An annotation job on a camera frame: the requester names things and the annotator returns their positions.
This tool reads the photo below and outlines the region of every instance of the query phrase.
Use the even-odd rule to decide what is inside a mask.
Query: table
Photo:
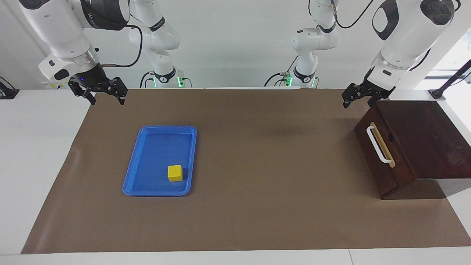
[[[430,100],[426,91],[396,91],[391,99]],[[468,142],[471,132],[444,101],[440,105]],[[468,264],[471,247],[365,250],[232,252],[64,253],[19,255],[41,206],[88,110],[88,102],[66,90],[19,93],[0,101],[0,263],[62,264]],[[471,189],[449,198],[471,233]]]

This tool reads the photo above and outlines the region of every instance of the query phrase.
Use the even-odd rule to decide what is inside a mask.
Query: yellow block
[[[183,169],[181,165],[169,166],[167,177],[170,182],[183,180]]]

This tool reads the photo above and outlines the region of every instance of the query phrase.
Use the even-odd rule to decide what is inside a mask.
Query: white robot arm
[[[22,12],[51,54],[39,68],[51,82],[70,78],[76,96],[95,104],[90,92],[105,92],[124,104],[128,89],[119,77],[110,80],[83,28],[121,30],[129,20],[127,0],[19,0]]]
[[[312,86],[319,62],[314,51],[335,48],[340,42],[331,0],[312,0],[309,8],[317,27],[299,30],[292,36],[291,41],[292,47],[299,55],[297,65],[290,73],[293,77],[292,85],[304,88]]]
[[[159,88],[183,87],[180,77],[183,72],[173,65],[168,50],[175,50],[180,45],[178,32],[165,21],[156,0],[131,0],[138,21],[148,27],[143,32],[142,50],[149,57],[154,69],[154,81]],[[130,42],[139,47],[137,29],[129,31]]]
[[[373,17],[373,28],[384,40],[363,83],[342,94],[343,106],[372,96],[372,106],[387,98],[396,84],[448,28],[455,9],[452,0],[385,0]]]

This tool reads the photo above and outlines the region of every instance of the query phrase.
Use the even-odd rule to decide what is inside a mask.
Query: wooden box
[[[471,187],[471,147],[435,101],[379,101],[355,127],[381,199]]]

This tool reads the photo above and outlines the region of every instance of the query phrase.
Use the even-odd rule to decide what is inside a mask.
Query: blue tray
[[[139,131],[122,191],[130,196],[183,196],[190,191],[196,129],[145,126]],[[181,165],[183,181],[170,182],[168,166]]]

